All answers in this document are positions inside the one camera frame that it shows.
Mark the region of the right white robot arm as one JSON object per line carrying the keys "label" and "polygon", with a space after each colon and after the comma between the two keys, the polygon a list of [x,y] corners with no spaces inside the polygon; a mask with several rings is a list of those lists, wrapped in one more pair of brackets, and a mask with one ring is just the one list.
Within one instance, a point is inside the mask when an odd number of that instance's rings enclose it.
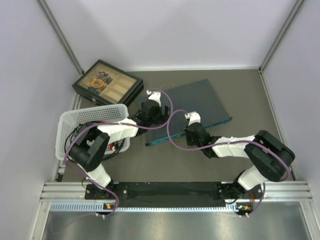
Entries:
{"label": "right white robot arm", "polygon": [[266,130],[248,137],[211,136],[201,123],[185,128],[188,146],[202,148],[208,158],[239,157],[253,166],[242,171],[226,192],[228,198],[245,198],[266,181],[280,182],[296,158],[291,149]]}

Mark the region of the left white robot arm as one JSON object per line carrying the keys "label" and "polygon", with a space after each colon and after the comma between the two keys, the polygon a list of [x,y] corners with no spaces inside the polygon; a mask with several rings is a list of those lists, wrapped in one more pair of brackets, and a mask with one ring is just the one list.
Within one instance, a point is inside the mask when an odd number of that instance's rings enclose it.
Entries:
{"label": "left white robot arm", "polygon": [[121,121],[87,122],[66,149],[65,157],[70,157],[85,172],[96,185],[98,195],[109,198],[114,191],[113,180],[102,164],[108,145],[164,127],[171,109],[171,105],[162,108],[156,100],[148,99],[136,114]]}

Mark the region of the dark blue network switch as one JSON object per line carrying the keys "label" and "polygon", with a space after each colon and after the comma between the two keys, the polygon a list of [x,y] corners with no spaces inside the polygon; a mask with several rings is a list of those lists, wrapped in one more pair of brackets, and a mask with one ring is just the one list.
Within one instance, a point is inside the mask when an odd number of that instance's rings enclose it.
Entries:
{"label": "dark blue network switch", "polygon": [[[173,103],[173,111],[181,109],[187,113],[197,112],[200,115],[201,124],[206,129],[227,124],[232,120],[232,116],[227,113],[208,79],[170,88],[164,90],[164,92]],[[187,120],[182,115],[182,112],[176,113],[171,118],[169,133],[172,140],[184,137],[186,125]],[[146,147],[153,147],[169,141],[166,127],[150,130],[146,135]]]}

